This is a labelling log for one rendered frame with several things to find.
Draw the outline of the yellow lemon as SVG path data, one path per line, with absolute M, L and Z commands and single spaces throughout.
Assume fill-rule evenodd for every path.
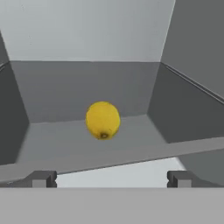
M 119 130 L 121 117 L 118 109 L 107 101 L 97 101 L 87 109 L 87 130 L 98 140 L 109 140 Z

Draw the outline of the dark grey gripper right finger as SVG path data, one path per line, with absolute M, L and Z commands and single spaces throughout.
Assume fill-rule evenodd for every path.
M 168 171 L 167 179 L 167 187 L 173 188 L 219 187 L 218 184 L 198 178 L 190 171 Z

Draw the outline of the grey fridge drawer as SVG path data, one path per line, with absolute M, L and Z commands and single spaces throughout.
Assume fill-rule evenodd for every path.
M 85 117 L 110 102 L 121 124 L 98 140 Z M 0 67 L 0 183 L 178 157 L 224 185 L 224 98 L 162 62 L 11 62 Z

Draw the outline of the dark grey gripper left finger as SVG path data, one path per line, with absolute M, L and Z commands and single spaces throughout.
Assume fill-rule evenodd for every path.
M 34 171 L 27 177 L 7 184 L 8 187 L 33 187 L 47 188 L 56 187 L 56 171 Z

